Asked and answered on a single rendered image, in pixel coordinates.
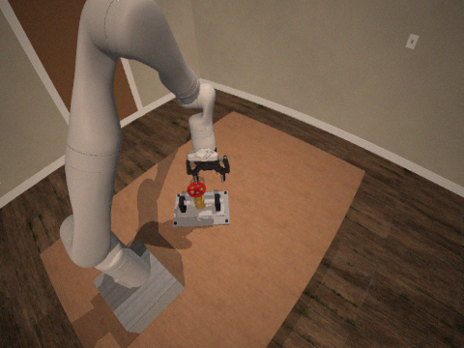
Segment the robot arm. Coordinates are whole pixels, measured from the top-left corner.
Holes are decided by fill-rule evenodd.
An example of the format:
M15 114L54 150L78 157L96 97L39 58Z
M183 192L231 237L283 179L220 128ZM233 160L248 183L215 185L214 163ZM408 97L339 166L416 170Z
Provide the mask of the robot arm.
M112 91L119 57L159 73L187 108L193 149L216 148L215 90L185 62L167 20L153 0L88 0L79 22L66 149L73 214L60 228L65 249L80 267L96 267L127 287L141 286L150 267L111 231L111 203L121 150L121 125Z

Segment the red handwheel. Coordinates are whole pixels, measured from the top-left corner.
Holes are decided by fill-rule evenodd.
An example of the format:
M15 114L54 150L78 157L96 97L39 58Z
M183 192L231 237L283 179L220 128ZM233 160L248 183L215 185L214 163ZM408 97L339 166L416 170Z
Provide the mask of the red handwheel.
M201 197L206 190L206 186L203 183L191 183L188 185L187 193L190 197Z

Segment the hardwood floor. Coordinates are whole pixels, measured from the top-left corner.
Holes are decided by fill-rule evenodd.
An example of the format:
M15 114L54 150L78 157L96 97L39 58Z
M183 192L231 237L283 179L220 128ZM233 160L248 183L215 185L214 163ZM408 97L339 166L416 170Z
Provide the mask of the hardwood floor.
M214 121L231 111L365 170L331 247L268 347L464 347L464 198L217 91ZM124 127L115 193L185 144L196 112L170 101ZM64 167L1 209L1 347L81 347L40 257L71 213Z

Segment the wall outlet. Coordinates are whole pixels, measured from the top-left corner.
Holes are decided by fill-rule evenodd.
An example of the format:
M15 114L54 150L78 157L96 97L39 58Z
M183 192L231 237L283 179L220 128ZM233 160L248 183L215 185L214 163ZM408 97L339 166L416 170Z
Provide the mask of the wall outlet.
M408 42L406 43L406 48L414 49L418 43L419 35L411 34L409 36Z

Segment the brown mat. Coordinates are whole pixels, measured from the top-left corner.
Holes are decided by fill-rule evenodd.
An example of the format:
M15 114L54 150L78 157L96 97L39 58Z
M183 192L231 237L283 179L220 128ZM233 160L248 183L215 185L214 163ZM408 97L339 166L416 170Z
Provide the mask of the brown mat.
M172 227L191 176L191 143L113 200L112 227L140 239L186 289L142 334L127 333L57 241L42 254L84 347L266 347L324 257L363 179L359 168L232 112L215 124L226 181L201 171L207 191L228 190L230 225Z

